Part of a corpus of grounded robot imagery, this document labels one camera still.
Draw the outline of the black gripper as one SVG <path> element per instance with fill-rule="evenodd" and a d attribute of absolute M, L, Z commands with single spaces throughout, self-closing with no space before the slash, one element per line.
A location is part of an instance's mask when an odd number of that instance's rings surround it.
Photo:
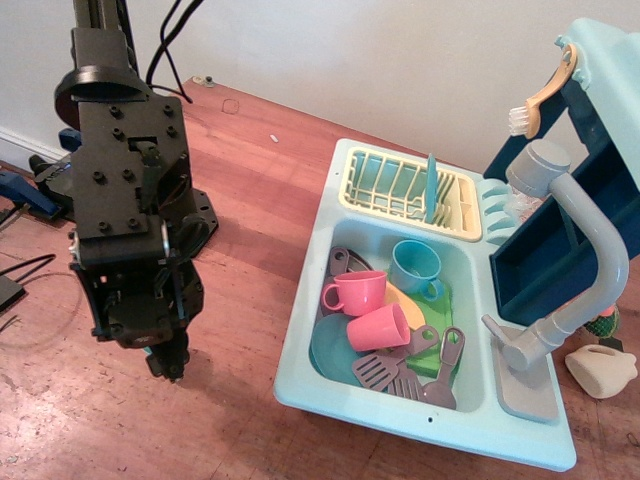
<path fill-rule="evenodd" d="M 184 377 L 187 327 L 202 311 L 193 259 L 165 255 L 165 218 L 144 212 L 77 212 L 71 269 L 83 286 L 100 341 L 146 348 L 154 377 Z"/>

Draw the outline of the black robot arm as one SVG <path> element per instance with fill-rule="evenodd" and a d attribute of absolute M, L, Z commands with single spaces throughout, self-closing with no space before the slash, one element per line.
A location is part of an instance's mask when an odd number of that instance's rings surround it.
<path fill-rule="evenodd" d="M 146 350 L 153 375 L 177 381 L 204 306 L 194 260 L 218 221 L 192 182 L 181 102 L 139 76 L 125 3 L 74 10 L 74 66 L 55 92 L 58 116 L 81 137 L 70 156 L 70 267 L 94 337 Z"/>

